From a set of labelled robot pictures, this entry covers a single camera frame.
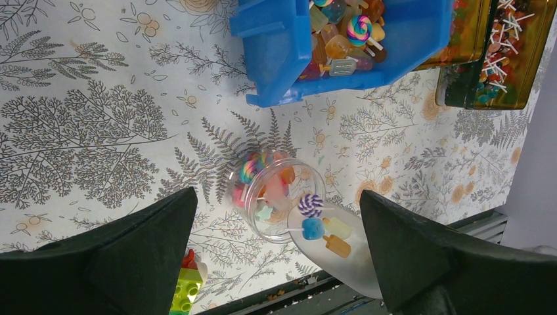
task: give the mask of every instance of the yellow-green toy block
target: yellow-green toy block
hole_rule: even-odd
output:
[[[193,301],[201,289],[203,280],[199,275],[199,271],[194,269],[180,269],[178,275],[178,283],[174,291],[174,299],[170,310],[178,310],[181,312],[189,312],[192,308]]]

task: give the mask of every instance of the patterned tablecloth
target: patterned tablecloth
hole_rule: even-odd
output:
[[[390,87],[249,106],[233,0],[0,0],[0,248],[31,251],[187,186],[190,246],[210,270],[194,311],[318,268],[263,243],[222,205],[245,146],[290,152],[326,198],[359,212],[364,189],[447,224],[505,203],[557,33],[528,107],[435,105],[439,70]]]

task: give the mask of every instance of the floral tablecloth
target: floral tablecloth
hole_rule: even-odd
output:
[[[0,0],[0,248],[31,251],[195,186],[190,237],[210,270],[194,312],[318,270],[229,207],[247,146],[290,152],[355,213],[364,189],[447,224],[505,203],[528,107],[435,105],[438,70],[260,109],[245,102],[233,0]]]

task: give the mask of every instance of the clear plastic jar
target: clear plastic jar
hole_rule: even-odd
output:
[[[306,194],[325,196],[325,183],[314,168],[273,150],[251,152],[230,176],[227,195],[252,230],[271,243],[292,241],[288,215]]]

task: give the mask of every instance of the blue plastic bin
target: blue plastic bin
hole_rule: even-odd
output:
[[[389,85],[447,46],[453,0],[383,0],[387,60],[369,72],[296,81],[311,61],[308,0],[240,0],[231,32],[244,42],[248,79],[257,95],[248,104],[271,107],[340,89]]]

